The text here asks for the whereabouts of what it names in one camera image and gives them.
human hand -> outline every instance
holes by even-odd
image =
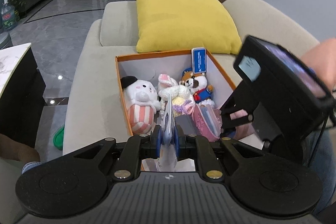
[[[328,39],[306,52],[301,61],[312,68],[330,91],[336,84],[336,38]]]

blue card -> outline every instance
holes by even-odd
[[[207,53],[205,48],[193,48],[193,73],[207,72]]]

plush toy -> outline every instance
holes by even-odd
[[[174,117],[180,115],[191,115],[195,109],[194,100],[186,100],[179,96],[172,100],[172,104]]]
[[[192,68],[185,69],[180,83],[190,90],[197,104],[215,108],[215,102],[211,100],[213,87],[208,85],[205,73],[194,74]]]
[[[154,86],[151,82],[126,76],[121,78],[121,87],[133,134],[149,133],[155,126],[154,115],[160,110]]]
[[[195,101],[190,90],[184,85],[179,85],[177,81],[169,75],[160,74],[157,85],[158,95],[161,97],[160,116],[163,117],[166,105],[171,94],[174,115],[192,114]]]

bear plush with blue shirt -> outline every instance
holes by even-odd
[[[187,68],[182,73],[180,84],[190,90],[197,104],[215,108],[215,102],[211,99],[213,87],[208,85],[205,73],[193,73],[193,68]]]

sticker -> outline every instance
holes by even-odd
[[[245,55],[241,59],[238,66],[252,82],[258,78],[261,71],[257,60],[255,60],[253,57],[248,57]]]
[[[193,73],[207,72],[207,53],[205,48],[191,50],[193,60]]]

